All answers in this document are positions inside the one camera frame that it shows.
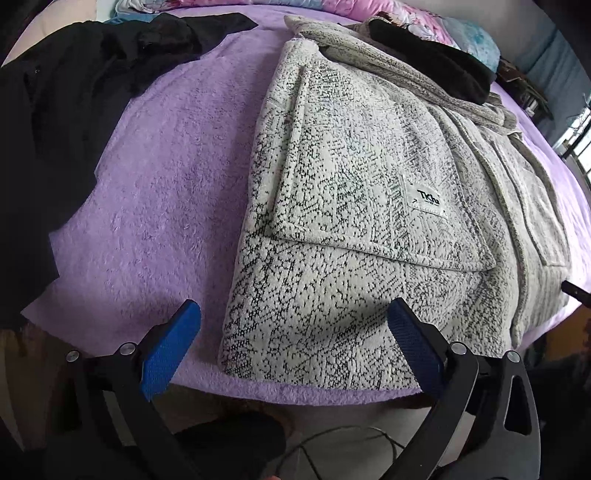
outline purple blanket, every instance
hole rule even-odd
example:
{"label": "purple blanket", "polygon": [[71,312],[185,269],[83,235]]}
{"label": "purple blanket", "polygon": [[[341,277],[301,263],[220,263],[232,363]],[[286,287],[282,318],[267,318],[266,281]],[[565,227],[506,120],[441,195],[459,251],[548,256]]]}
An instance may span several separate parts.
{"label": "purple blanket", "polygon": [[[51,236],[60,278],[23,313],[89,354],[105,355],[124,342],[139,341],[190,298],[202,307],[202,329],[175,383],[233,397],[312,405],[371,403],[413,393],[252,382],[217,368],[246,209],[252,135],[280,51],[290,37],[283,16],[351,23],[324,12],[262,5],[174,13],[232,11],[260,26],[230,35],[201,60],[169,72],[130,102],[97,167],[95,191]],[[506,105],[519,111],[509,100]],[[588,288],[591,219],[583,193],[527,118],[523,128],[564,200],[572,281]],[[570,303],[544,328],[562,321],[575,307]],[[543,331],[530,332],[527,341]]]}

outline window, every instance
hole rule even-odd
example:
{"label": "window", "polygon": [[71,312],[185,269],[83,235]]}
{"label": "window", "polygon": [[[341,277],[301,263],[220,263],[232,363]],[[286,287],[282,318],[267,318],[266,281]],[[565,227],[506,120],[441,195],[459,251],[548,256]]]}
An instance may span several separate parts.
{"label": "window", "polygon": [[591,109],[587,107],[573,122],[562,138],[566,151],[563,157],[572,155],[591,187]]}

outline pocket flap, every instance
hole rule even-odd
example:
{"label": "pocket flap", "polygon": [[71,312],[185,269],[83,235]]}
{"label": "pocket flap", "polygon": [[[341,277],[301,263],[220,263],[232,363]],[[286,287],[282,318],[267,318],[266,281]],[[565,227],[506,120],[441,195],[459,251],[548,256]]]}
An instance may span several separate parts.
{"label": "pocket flap", "polygon": [[371,74],[370,87],[344,66],[321,68],[331,71],[302,72],[272,234],[426,267],[493,268],[426,106]]}

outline floral bedding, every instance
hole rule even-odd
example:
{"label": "floral bedding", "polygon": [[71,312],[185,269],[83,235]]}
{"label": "floral bedding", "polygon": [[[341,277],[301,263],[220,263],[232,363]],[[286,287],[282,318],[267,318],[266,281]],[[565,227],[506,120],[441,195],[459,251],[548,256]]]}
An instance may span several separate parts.
{"label": "floral bedding", "polygon": [[390,21],[407,28],[417,37],[467,51],[493,72],[496,72],[499,64],[499,48],[482,27],[464,20],[441,17],[398,0],[118,0],[115,11],[119,14],[153,14],[175,8],[251,4],[288,5],[322,10],[359,22],[384,12]]}

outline cable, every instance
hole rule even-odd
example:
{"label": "cable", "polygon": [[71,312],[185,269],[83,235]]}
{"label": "cable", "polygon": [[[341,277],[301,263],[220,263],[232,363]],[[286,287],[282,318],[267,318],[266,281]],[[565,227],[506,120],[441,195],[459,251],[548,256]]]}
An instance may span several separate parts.
{"label": "cable", "polygon": [[339,430],[350,430],[350,429],[366,429],[366,430],[374,430],[376,432],[379,433],[379,435],[376,435],[374,437],[370,437],[366,440],[372,440],[372,439],[376,439],[376,438],[380,438],[380,437],[384,437],[386,438],[387,441],[390,442],[390,445],[392,446],[392,463],[394,463],[396,461],[396,457],[398,456],[398,454],[396,453],[396,447],[400,447],[404,450],[405,446],[402,445],[401,443],[398,443],[396,440],[394,440],[390,435],[388,435],[385,431],[377,428],[377,427],[366,427],[366,426],[361,426],[361,425],[343,425],[340,427],[334,427],[328,430],[324,430],[323,432],[318,432],[315,433],[314,435],[311,435],[310,437],[302,440],[300,443],[298,443],[297,445],[295,445],[294,447],[292,447],[288,452],[286,452],[283,457],[281,457],[281,460],[279,462],[279,464],[277,465],[277,468],[275,469],[275,476],[281,478],[281,468],[283,467],[283,464],[285,463],[285,461],[291,456],[293,455],[293,453],[296,450],[301,449],[304,452],[304,455],[306,456],[308,462],[310,462],[310,466],[312,468],[312,470],[314,471],[314,474],[316,476],[316,478],[318,480],[322,480],[322,477],[320,476],[320,473],[318,472],[318,469],[316,468],[316,465],[314,464],[314,462],[312,461],[312,458],[310,457],[310,455],[308,454],[308,450],[306,450],[306,448],[304,447],[304,445],[306,445],[308,442],[318,438],[318,437],[322,437],[323,435],[326,435],[328,433],[333,433],[333,432],[338,432]]}

